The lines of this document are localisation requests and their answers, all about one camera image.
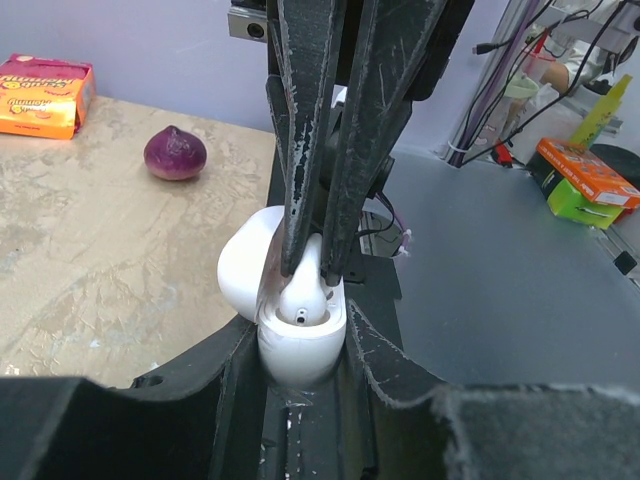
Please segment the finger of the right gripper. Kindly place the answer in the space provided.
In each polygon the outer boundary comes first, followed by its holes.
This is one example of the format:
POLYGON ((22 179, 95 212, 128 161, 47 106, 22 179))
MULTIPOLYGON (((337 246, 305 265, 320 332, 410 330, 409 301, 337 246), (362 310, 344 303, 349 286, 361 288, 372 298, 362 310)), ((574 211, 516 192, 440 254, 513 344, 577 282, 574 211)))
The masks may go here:
POLYGON ((268 1, 266 13, 266 90, 285 185, 280 271, 289 277, 311 229, 345 3, 268 1))

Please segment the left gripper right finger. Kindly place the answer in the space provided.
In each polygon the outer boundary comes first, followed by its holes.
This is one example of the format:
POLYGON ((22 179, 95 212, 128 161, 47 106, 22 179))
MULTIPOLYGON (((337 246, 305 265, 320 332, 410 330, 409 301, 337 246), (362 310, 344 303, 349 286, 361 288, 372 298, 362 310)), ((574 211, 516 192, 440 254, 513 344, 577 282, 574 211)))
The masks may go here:
POLYGON ((380 479, 636 479, 639 396, 588 385, 454 385, 348 301, 380 479))

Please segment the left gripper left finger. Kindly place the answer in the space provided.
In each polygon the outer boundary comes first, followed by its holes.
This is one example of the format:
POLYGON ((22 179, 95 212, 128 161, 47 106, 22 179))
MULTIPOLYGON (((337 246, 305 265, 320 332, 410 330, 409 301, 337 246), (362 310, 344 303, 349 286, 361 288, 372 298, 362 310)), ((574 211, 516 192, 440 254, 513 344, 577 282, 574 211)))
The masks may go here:
POLYGON ((126 389, 1 380, 4 479, 254 479, 267 396, 257 327, 237 316, 126 389))

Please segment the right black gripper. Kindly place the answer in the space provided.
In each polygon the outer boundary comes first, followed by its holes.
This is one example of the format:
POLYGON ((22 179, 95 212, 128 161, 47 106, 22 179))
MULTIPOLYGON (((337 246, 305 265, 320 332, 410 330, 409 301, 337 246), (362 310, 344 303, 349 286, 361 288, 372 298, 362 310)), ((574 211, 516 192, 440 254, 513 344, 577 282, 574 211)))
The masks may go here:
POLYGON ((408 100, 432 95, 473 4, 447 1, 438 20, 436 1, 347 2, 335 84, 348 88, 323 227, 323 274, 341 275, 348 263, 360 209, 388 153, 383 142, 421 59, 408 100))

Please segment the white earbud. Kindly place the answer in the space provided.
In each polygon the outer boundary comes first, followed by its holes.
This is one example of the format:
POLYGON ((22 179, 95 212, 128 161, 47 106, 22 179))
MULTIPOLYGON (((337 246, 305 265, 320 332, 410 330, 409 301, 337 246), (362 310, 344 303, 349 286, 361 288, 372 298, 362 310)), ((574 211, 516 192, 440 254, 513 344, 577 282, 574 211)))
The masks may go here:
POLYGON ((316 326, 323 321, 327 298, 321 285, 322 236, 312 234, 291 280, 280 295, 282 319, 297 326, 316 326))

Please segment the white earbud charging case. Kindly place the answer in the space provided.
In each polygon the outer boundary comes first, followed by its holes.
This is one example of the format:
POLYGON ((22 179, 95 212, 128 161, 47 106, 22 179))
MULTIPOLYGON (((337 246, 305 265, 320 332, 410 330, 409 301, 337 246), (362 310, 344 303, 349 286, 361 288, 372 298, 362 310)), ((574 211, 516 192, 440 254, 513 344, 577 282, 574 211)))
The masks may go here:
POLYGON ((347 323, 344 285, 330 287, 321 276, 327 310, 319 325, 282 319, 280 295, 292 277, 280 272, 283 214, 280 205, 254 213, 221 251, 217 280, 226 301, 257 325, 267 374, 281 386, 307 389, 326 380, 338 364, 347 323))

